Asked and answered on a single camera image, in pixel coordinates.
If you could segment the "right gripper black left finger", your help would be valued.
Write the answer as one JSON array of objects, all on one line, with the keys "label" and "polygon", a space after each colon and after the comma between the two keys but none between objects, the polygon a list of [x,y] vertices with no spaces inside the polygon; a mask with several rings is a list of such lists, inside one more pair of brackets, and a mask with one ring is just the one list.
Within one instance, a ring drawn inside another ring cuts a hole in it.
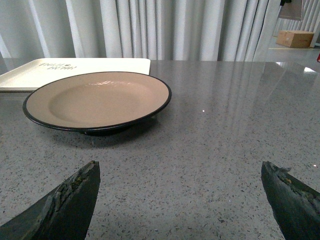
[{"label": "right gripper black left finger", "polygon": [[0,227],[2,240],[83,240],[100,187],[100,165],[90,161],[28,209]]}]

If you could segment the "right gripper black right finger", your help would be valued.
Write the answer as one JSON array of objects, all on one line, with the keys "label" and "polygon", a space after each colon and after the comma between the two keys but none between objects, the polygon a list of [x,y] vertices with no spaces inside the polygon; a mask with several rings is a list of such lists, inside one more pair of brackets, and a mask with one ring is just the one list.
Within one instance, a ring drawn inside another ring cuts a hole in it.
[{"label": "right gripper black right finger", "polygon": [[262,163],[262,185],[273,216],[286,240],[318,240],[320,193],[290,175],[290,170]]}]

